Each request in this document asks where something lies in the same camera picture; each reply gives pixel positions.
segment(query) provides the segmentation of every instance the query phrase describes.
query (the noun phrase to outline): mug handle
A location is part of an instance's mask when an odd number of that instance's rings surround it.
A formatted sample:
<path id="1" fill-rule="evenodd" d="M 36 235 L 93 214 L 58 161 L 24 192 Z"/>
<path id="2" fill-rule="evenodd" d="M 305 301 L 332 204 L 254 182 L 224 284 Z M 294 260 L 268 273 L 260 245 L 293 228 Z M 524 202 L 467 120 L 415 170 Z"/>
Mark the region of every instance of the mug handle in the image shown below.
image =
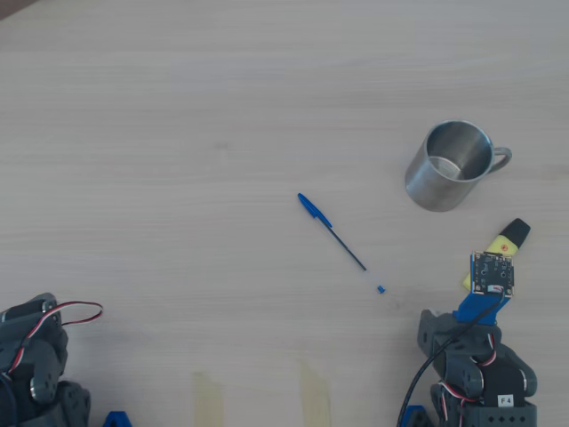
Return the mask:
<path id="1" fill-rule="evenodd" d="M 499 171 L 500 169 L 502 169 L 502 167 L 507 165 L 509 163 L 509 161 L 512 159 L 512 150 L 507 149 L 505 147 L 496 147 L 494 149 L 494 155 L 495 156 L 504 156 L 504 158 L 502 160 L 500 160 L 499 162 L 494 163 L 494 165 L 490 169 L 490 172 L 488 172 L 488 173 Z"/>

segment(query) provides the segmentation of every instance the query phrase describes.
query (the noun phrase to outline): mug rim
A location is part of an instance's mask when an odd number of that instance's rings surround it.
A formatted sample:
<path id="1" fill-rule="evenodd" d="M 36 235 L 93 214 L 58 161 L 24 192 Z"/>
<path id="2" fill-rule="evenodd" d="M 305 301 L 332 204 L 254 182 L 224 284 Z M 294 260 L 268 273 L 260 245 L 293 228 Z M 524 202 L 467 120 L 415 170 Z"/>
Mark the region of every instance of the mug rim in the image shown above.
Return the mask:
<path id="1" fill-rule="evenodd" d="M 431 161 L 431 159 L 429 157 L 429 153 L 427 152 L 427 143 L 429 142 L 429 137 L 430 137 L 430 135 L 432 135 L 432 133 L 435 131 L 435 129 L 437 129 L 439 126 L 446 125 L 448 123 L 463 123 L 465 125 L 470 125 L 470 126 L 474 127 L 475 129 L 477 129 L 481 134 L 483 134 L 484 137 L 486 138 L 486 140 L 488 141 L 488 145 L 490 145 L 490 162 L 488 162 L 488 166 L 486 167 L 486 169 L 481 174 L 479 174 L 478 176 L 476 176 L 474 178 L 470 178 L 469 180 L 456 180 L 454 178 L 449 178 L 448 176 L 442 174 L 438 169 L 435 168 L 435 165 L 433 165 L 433 162 Z M 474 181 L 481 180 L 490 172 L 490 169 L 492 169 L 492 166 L 494 164 L 494 145 L 492 143 L 492 140 L 487 135 L 487 133 L 482 130 L 482 128 L 480 126 L 476 126 L 474 123 L 469 122 L 468 120 L 462 120 L 462 119 L 444 120 L 442 122 L 437 123 L 433 127 L 431 127 L 429 130 L 429 133 L 427 133 L 427 136 L 425 137 L 425 141 L 423 141 L 423 152 L 425 153 L 425 157 L 429 161 L 430 167 L 436 173 L 438 173 L 440 176 L 442 176 L 446 180 L 452 181 L 452 182 L 461 183 L 461 182 L 474 182 Z"/>

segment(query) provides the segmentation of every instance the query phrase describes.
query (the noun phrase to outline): blue pen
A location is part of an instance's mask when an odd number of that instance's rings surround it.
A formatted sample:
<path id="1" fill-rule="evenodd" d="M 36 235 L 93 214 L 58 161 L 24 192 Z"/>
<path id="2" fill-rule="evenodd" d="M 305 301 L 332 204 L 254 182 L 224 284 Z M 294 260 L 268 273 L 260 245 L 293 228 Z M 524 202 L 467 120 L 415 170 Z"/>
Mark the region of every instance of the blue pen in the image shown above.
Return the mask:
<path id="1" fill-rule="evenodd" d="M 332 223 L 329 222 L 326 217 L 324 216 L 323 213 L 321 213 L 316 206 L 314 206 L 312 204 L 312 202 L 310 202 L 310 200 L 308 200 L 307 198 L 305 198 L 301 193 L 299 193 L 299 200 L 301 201 L 301 203 L 304 205 L 304 207 L 306 207 L 306 210 L 309 211 L 309 213 L 312 215 L 313 218 L 318 218 L 325 226 L 326 228 L 332 233 L 332 235 L 336 238 L 336 240 L 338 240 L 338 243 L 340 243 L 342 245 L 342 247 L 344 249 L 346 249 L 348 251 L 348 254 L 351 255 L 352 258 L 354 258 L 354 260 L 359 264 L 359 266 L 366 271 L 367 268 L 356 258 L 356 256 L 352 253 L 352 251 L 350 251 L 348 249 L 348 247 L 346 246 L 346 244 L 344 242 L 341 241 L 341 239 L 338 237 L 338 235 L 336 233 L 334 233 L 334 231 L 332 230 Z"/>

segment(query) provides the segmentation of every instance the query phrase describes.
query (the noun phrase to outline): circuit board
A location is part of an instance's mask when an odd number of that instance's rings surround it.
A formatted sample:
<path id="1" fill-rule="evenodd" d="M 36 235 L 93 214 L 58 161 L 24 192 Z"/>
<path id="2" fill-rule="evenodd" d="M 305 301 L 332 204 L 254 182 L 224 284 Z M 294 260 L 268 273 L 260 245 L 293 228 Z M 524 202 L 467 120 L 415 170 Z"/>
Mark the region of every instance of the circuit board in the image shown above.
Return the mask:
<path id="1" fill-rule="evenodd" d="M 499 294 L 506 298 L 514 294 L 514 265 L 511 255 L 491 252 L 472 254 L 472 294 Z"/>

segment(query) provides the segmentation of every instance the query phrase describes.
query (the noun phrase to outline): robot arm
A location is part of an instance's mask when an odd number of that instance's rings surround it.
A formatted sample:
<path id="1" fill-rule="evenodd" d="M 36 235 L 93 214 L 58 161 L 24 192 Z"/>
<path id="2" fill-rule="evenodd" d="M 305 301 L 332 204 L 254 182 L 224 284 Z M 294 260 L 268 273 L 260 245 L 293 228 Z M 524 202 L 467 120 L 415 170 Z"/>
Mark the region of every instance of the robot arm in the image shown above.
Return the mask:
<path id="1" fill-rule="evenodd" d="M 535 372 L 501 342 L 495 320 L 514 293 L 511 257 L 474 253 L 471 277 L 470 294 L 457 311 L 421 313 L 417 342 L 428 358 L 435 357 L 441 377 L 430 389 L 438 425 L 536 427 L 537 408 L 525 400 L 537 390 Z M 432 425 L 424 408 L 409 407 L 403 426 Z"/>
<path id="2" fill-rule="evenodd" d="M 57 301 L 52 294 L 41 294 L 1 315 L 0 372 L 4 387 L 0 387 L 0 427 L 16 424 L 86 427 L 88 424 L 89 391 L 79 384 L 60 381 L 68 358 L 68 335 L 62 328 L 61 314 L 54 313 L 33 337 L 25 339 L 44 314 L 55 307 Z M 8 375 L 21 348 L 21 361 Z M 15 407 L 11 394 L 15 397 Z"/>

